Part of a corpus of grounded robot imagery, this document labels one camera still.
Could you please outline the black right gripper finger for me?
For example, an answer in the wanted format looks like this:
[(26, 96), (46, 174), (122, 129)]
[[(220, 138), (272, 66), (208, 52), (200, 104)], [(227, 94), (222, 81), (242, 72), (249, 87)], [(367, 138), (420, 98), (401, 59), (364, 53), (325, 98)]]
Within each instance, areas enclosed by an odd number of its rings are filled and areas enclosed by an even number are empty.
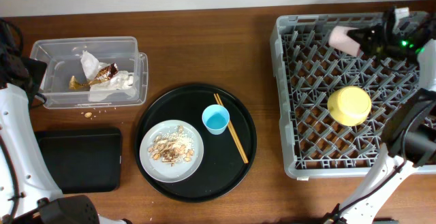
[(383, 58), (383, 47), (379, 44), (361, 44), (358, 54), (366, 57)]
[(347, 36), (352, 38), (355, 42), (372, 42), (379, 39), (382, 27), (376, 25), (363, 29), (352, 29), (347, 32)]

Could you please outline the pink cup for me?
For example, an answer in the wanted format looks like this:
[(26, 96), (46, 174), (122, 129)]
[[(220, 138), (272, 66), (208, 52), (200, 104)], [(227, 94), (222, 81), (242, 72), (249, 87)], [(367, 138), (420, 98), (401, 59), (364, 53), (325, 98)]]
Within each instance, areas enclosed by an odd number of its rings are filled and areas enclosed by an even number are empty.
[(328, 44), (337, 50), (356, 57), (360, 54), (360, 44), (348, 35), (348, 32), (351, 30), (356, 30), (356, 28), (334, 27), (330, 33)]

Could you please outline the yellow bowl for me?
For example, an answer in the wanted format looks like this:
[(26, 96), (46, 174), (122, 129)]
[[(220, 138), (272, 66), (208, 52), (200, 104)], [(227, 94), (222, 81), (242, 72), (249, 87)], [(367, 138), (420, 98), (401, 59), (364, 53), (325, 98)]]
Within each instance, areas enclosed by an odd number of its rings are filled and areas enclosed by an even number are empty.
[(362, 88), (346, 86), (328, 98), (327, 107), (336, 122), (351, 127), (365, 122), (372, 102), (369, 94)]

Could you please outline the gold snack wrapper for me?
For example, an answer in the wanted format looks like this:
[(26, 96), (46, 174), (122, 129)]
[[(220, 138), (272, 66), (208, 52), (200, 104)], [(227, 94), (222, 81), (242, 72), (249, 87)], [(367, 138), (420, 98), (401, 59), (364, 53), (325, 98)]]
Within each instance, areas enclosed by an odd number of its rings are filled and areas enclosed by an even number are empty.
[(94, 84), (101, 84), (103, 82), (107, 82), (110, 79), (112, 79), (117, 73), (119, 72), (119, 69), (116, 65), (116, 63), (112, 63), (109, 66), (106, 66), (98, 71), (96, 77), (92, 79), (91, 81), (88, 81), (87, 83), (79, 83), (75, 76), (72, 76), (69, 81), (69, 89), (71, 90), (80, 90), (83, 88), (86, 88), (88, 86), (94, 85)]

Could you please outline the white tissue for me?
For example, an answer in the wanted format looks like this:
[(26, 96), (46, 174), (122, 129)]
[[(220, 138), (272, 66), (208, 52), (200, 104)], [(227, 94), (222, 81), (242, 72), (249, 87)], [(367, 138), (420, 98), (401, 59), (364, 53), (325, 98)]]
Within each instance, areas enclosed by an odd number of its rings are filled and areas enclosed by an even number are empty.
[[(99, 62), (97, 58), (95, 58), (91, 53), (87, 52), (86, 50), (82, 52), (80, 62), (82, 63), (82, 68), (88, 81), (92, 81), (96, 77), (99, 70), (108, 66), (107, 63)], [(133, 83), (133, 72), (128, 72), (124, 70), (118, 71), (116, 75), (109, 81), (91, 85), (89, 90), (91, 92), (91, 94), (89, 95), (89, 101), (99, 102), (103, 101), (109, 96), (108, 93), (101, 93), (101, 91), (127, 90), (132, 95), (134, 95), (135, 92), (130, 90), (130, 88), (133, 86)]]

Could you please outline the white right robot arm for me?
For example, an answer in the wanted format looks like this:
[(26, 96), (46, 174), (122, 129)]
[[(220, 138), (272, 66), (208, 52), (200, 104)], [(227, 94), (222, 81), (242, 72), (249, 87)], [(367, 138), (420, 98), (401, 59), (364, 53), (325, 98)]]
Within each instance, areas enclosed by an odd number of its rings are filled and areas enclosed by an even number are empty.
[(427, 116), (435, 115), (435, 19), (401, 35), (396, 28), (407, 17), (408, 8), (393, 7), (378, 25), (335, 26), (330, 33), (333, 48), (354, 57), (368, 54), (407, 61), (419, 67), (419, 78), (418, 90), (384, 125), (375, 164), (354, 193), (323, 217), (323, 223), (372, 223), (398, 186), (435, 158), (435, 130), (424, 125)]

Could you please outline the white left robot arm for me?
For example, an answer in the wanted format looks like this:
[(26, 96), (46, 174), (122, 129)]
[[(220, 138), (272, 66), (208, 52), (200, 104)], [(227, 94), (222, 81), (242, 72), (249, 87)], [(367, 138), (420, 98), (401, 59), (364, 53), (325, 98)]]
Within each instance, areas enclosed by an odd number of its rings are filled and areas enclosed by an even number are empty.
[(85, 195), (64, 196), (38, 146), (31, 119), (47, 64), (24, 57), (21, 30), (1, 19), (1, 222), (105, 223)]

